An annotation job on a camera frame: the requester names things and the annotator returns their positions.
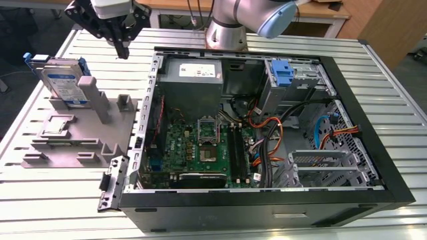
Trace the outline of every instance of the ram slot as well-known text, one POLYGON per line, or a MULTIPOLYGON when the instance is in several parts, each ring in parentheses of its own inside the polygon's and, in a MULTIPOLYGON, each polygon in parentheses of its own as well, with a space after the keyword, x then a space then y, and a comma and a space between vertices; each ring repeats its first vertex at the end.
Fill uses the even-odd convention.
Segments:
POLYGON ((246 144, 242 136, 242 128, 238 127, 234 130, 234 141, 235 141, 235 158, 239 165, 240 178, 246 179, 248 176, 248 164, 246 159, 246 144))
POLYGON ((236 158, 236 143, 235 143, 235 128, 231 126, 227 130, 227 142, 228 142, 228 157, 230 157, 230 169, 231 179, 235 181, 240 179, 240 166, 236 158))

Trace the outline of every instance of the aluminum table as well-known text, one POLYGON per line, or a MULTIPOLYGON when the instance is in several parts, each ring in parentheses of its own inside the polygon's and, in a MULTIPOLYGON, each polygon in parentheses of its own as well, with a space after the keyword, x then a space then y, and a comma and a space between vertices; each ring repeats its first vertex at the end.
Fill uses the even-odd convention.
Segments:
MULTIPOLYGON (((248 50, 334 57, 416 202, 375 213, 339 228, 141 232, 121 212, 97 213, 103 168, 24 169, 31 140, 52 108, 41 82, 0 143, 0 239, 426 239, 427 117, 370 46, 356 40, 247 36, 248 50)), ((144 29, 128 60, 87 31, 73 29, 57 57, 83 56, 107 96, 145 96, 153 47, 203 48, 201 32, 144 29)))

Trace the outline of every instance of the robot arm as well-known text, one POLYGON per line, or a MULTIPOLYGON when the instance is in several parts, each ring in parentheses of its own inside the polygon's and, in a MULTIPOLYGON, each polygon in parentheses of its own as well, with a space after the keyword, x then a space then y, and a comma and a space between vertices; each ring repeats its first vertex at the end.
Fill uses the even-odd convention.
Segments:
MULTIPOLYGON (((262 37, 275 38, 290 25, 296 9, 294 0, 216 0, 205 32, 207 47, 244 50, 246 28, 262 37)), ((107 39, 121 59, 128 59, 128 46, 141 29, 151 27, 151 13, 151 8, 133 0, 73 0, 65 9, 69 18, 96 38, 107 39), (135 19, 129 26, 128 15, 135 19)))
POLYGON ((247 47, 246 28, 274 39, 288 27, 296 10, 294 0, 216 0, 205 32, 208 48, 243 50, 247 47))
POLYGON ((99 39, 105 38, 121 59, 129 57, 129 43, 143 28, 149 28, 152 10, 132 0, 73 0, 68 17, 99 39), (128 15, 133 23, 127 25, 128 15))

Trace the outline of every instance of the hard drive label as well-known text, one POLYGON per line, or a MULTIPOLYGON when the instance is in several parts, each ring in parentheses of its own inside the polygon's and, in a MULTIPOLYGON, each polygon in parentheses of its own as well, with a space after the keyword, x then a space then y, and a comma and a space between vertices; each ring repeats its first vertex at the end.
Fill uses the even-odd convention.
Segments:
POLYGON ((56 94, 71 107, 80 107, 88 99, 77 87, 76 76, 71 74, 48 74, 48 80, 56 94))

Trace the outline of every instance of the blue drive bay latch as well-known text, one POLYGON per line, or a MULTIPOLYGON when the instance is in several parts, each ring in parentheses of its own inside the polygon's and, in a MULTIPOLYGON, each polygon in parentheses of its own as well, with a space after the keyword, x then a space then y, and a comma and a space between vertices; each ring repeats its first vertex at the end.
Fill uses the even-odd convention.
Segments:
POLYGON ((276 79, 279 87, 287 87, 294 80, 294 68, 290 66, 290 62, 284 60, 271 61, 271 72, 276 79))

